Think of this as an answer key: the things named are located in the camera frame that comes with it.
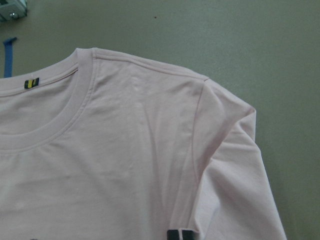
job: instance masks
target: gray surface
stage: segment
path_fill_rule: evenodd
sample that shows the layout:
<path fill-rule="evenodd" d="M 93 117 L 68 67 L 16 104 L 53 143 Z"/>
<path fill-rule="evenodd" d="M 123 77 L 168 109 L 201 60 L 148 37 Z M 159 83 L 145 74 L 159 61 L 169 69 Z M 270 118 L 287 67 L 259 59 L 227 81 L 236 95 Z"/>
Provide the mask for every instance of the gray surface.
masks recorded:
<path fill-rule="evenodd" d="M 97 47 L 211 77 L 257 109 L 288 239 L 318 240 L 319 12 L 319 0 L 29 0 L 27 17 L 0 23 L 0 40 L 18 38 L 13 76 Z"/>

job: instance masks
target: t-shirt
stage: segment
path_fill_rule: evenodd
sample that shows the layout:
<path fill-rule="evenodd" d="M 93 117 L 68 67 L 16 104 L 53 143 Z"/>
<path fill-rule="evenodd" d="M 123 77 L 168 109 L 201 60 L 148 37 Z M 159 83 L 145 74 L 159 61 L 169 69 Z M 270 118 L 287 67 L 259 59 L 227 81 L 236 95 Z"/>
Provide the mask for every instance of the t-shirt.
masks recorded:
<path fill-rule="evenodd" d="M 76 48 L 0 79 L 1 240 L 285 240 L 256 110 L 211 78 Z"/>

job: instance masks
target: metal object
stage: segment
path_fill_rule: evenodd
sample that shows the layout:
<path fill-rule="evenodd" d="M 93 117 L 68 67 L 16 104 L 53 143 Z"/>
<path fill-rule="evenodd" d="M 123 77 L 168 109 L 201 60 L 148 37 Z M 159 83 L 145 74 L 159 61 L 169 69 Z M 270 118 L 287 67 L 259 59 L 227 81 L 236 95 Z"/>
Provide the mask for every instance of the metal object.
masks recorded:
<path fill-rule="evenodd" d="M 27 16 L 27 0 L 0 0 L 0 22 Z"/>

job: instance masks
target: shirt sleeve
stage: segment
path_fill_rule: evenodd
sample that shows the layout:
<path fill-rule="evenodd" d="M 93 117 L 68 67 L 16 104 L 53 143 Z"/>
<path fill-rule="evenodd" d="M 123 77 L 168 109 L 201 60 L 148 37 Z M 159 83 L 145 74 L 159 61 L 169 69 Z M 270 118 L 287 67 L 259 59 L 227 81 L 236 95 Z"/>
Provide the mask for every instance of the shirt sleeve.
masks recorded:
<path fill-rule="evenodd" d="M 204 82 L 192 138 L 195 239 L 286 240 L 255 127 L 252 106 L 211 79 Z"/>

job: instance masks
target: clothing tag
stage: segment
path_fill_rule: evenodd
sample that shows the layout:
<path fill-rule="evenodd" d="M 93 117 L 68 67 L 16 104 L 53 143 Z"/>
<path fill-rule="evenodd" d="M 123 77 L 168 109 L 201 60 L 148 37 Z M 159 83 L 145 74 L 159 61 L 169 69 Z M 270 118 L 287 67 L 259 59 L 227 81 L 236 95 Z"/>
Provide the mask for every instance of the clothing tag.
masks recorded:
<path fill-rule="evenodd" d="M 35 86 L 39 85 L 39 77 L 35 78 L 35 79 L 31 79 L 31 80 L 26 80 L 24 82 L 24 88 L 25 89 L 31 89 Z"/>

